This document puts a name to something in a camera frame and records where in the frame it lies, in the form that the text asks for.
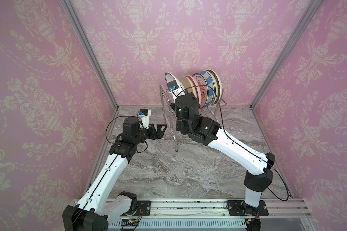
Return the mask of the steel two-tier dish rack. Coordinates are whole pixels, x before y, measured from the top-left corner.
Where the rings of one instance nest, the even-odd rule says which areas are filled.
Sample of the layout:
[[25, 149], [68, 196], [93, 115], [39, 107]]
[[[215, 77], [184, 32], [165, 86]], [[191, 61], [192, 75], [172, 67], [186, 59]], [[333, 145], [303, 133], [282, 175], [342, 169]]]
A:
[[187, 135], [193, 141], [208, 145], [216, 139], [216, 132], [222, 127], [216, 118], [210, 118], [207, 113], [215, 116], [216, 111], [227, 103], [219, 98], [215, 106], [209, 109], [199, 109], [198, 99], [195, 94], [189, 93], [187, 89], [176, 89], [174, 92], [160, 86], [163, 118], [170, 129], [174, 140], [175, 151], [178, 151], [180, 143], [175, 132]]

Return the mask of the orange sunburst plate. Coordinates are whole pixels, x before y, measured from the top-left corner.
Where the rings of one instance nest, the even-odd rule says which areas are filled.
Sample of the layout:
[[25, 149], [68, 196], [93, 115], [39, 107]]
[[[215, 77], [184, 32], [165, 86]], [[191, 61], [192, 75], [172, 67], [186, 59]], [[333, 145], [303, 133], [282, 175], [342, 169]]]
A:
[[200, 73], [196, 73], [193, 75], [193, 78], [197, 81], [197, 86], [199, 86], [200, 89], [200, 95], [201, 95], [201, 103], [200, 108], [204, 108], [204, 106], [207, 103], [207, 97], [208, 97], [208, 88], [206, 87], [207, 83], [205, 81], [205, 78]]
[[173, 101], [175, 101], [175, 99], [178, 96], [186, 94], [184, 85], [180, 82], [180, 80], [177, 77], [175, 77], [173, 74], [169, 72], [166, 72], [164, 77], [169, 93], [173, 97]]

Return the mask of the beige plain plate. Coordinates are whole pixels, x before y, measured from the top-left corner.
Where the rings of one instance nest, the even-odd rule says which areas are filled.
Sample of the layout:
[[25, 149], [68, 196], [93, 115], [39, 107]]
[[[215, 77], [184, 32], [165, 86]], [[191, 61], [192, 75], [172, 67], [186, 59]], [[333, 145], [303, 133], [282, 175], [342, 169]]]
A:
[[187, 78], [186, 76], [182, 77], [180, 79], [180, 82], [183, 84], [184, 89], [187, 89], [188, 93], [193, 93], [194, 96], [197, 98], [196, 92], [194, 88], [194, 85], [192, 84], [191, 80]]

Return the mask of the blue striped plate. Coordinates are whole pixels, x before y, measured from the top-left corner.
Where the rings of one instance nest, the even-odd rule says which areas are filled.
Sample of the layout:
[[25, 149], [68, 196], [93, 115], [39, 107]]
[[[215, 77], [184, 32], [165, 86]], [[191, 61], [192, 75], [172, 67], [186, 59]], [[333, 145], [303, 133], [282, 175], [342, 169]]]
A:
[[201, 71], [200, 74], [204, 77], [205, 87], [208, 91], [207, 100], [204, 108], [209, 107], [215, 100], [215, 85], [214, 85], [214, 77], [210, 74], [209, 71]]

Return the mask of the pink bear plate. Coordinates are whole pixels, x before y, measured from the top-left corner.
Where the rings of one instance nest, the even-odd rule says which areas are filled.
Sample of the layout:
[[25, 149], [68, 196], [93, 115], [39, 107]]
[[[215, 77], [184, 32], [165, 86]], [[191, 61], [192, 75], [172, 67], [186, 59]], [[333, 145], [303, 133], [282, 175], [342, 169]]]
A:
[[191, 80], [192, 84], [195, 86], [193, 89], [195, 89], [199, 105], [201, 105], [201, 103], [202, 103], [202, 96], [201, 96], [201, 91], [200, 91], [200, 87], [199, 87], [198, 81], [196, 80], [195, 77], [193, 77], [191, 75], [186, 75], [186, 77], [189, 78]]

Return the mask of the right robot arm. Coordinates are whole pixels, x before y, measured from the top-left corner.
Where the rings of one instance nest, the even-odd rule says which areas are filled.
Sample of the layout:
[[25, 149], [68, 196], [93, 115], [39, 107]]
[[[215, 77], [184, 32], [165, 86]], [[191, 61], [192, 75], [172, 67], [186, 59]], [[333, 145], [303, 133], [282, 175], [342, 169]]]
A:
[[176, 131], [193, 141], [214, 148], [246, 169], [244, 178], [244, 213], [258, 215], [262, 193], [271, 185], [275, 155], [260, 153], [231, 136], [219, 123], [199, 114], [199, 102], [194, 94], [174, 98], [171, 104], [176, 114]]

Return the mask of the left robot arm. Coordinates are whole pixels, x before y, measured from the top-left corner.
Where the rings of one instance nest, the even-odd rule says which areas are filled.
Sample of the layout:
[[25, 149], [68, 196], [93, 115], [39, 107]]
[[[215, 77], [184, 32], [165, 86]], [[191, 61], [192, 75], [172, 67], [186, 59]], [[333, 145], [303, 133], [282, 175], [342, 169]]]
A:
[[126, 116], [120, 133], [112, 144], [106, 163], [84, 196], [62, 214], [66, 231], [106, 231], [120, 216], [128, 216], [121, 226], [124, 231], [138, 227], [143, 210], [134, 193], [123, 191], [111, 203], [107, 199], [117, 179], [138, 153], [138, 145], [161, 139], [166, 124], [150, 124], [147, 115]]

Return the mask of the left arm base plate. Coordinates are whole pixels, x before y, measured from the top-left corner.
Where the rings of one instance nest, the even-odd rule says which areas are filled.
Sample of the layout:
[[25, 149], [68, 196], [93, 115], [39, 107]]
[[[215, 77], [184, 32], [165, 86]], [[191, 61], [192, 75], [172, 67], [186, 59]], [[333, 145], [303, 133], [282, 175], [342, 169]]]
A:
[[127, 213], [124, 213], [123, 216], [125, 217], [149, 217], [150, 216], [150, 210], [151, 209], [151, 201], [144, 200], [144, 201], [137, 201], [137, 205], [135, 206], [135, 209], [128, 211]]

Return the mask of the aluminium mounting rail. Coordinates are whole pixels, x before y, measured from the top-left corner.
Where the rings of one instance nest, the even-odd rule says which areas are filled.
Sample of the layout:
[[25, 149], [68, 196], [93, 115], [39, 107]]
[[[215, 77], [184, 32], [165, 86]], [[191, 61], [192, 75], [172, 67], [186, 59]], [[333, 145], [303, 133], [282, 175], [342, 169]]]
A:
[[[316, 222], [302, 199], [264, 199], [268, 216], [230, 216], [226, 201], [235, 199], [151, 199], [149, 217], [134, 231], [316, 231]], [[106, 231], [122, 231], [120, 216]]]

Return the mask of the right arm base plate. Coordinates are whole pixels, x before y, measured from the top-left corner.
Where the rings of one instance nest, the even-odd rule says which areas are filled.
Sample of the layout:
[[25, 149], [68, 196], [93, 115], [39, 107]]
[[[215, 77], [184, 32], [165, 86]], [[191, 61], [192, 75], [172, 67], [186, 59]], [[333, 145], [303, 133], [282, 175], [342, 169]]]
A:
[[258, 207], [246, 204], [243, 200], [228, 200], [226, 208], [230, 216], [268, 216], [269, 212], [265, 201], [261, 200]]

